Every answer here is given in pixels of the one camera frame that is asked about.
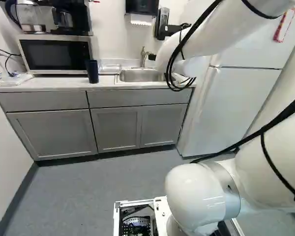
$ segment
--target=faucet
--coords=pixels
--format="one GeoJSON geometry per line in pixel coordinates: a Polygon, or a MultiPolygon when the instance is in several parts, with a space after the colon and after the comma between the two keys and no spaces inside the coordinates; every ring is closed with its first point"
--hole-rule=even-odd
{"type": "Polygon", "coordinates": [[[146,52],[144,50],[144,46],[142,47],[141,50],[141,58],[140,58],[140,67],[141,68],[145,68],[145,63],[146,63],[146,59],[148,57],[148,55],[152,54],[151,52],[146,52]]]}

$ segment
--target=paper towel dispenser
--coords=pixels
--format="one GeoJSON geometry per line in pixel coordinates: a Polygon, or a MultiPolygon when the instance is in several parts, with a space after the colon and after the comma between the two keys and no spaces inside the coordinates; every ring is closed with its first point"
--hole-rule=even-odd
{"type": "Polygon", "coordinates": [[[126,0],[126,13],[156,16],[159,0],[126,0]]]}

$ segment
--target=floor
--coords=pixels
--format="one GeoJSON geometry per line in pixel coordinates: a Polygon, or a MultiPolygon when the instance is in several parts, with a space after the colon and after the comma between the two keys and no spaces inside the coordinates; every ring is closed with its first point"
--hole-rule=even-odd
{"type": "MultiPolygon", "coordinates": [[[[221,156],[218,159],[230,158],[221,156]]],[[[182,160],[176,150],[39,168],[6,236],[112,236],[115,201],[163,196],[167,172],[182,160]]],[[[239,219],[246,236],[269,235],[267,225],[289,229],[271,216],[239,219]]],[[[294,235],[293,230],[273,235],[294,235]]]]}

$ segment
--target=white wall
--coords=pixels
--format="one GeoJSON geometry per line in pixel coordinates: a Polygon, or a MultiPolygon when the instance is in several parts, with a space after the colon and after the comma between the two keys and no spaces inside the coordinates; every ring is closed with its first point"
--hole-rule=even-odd
{"type": "Polygon", "coordinates": [[[251,134],[270,122],[295,99],[295,48],[263,109],[251,125],[251,134]]]}
{"type": "MultiPolygon", "coordinates": [[[[187,0],[160,0],[160,7],[170,9],[169,24],[179,24],[187,0]]],[[[90,3],[93,33],[98,40],[101,59],[139,59],[142,46],[157,53],[163,41],[153,37],[153,26],[140,27],[130,24],[125,13],[124,0],[102,0],[90,3]]]]}
{"type": "MultiPolygon", "coordinates": [[[[16,52],[13,40],[10,35],[5,36],[6,32],[15,33],[0,8],[0,48],[16,52]]],[[[0,220],[32,163],[0,107],[0,220]]]]}

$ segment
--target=microwave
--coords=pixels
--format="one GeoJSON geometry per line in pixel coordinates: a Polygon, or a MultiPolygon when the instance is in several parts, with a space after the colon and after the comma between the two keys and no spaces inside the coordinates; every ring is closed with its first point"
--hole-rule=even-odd
{"type": "Polygon", "coordinates": [[[17,40],[26,69],[32,74],[87,74],[92,58],[90,36],[21,34],[17,40]]]}

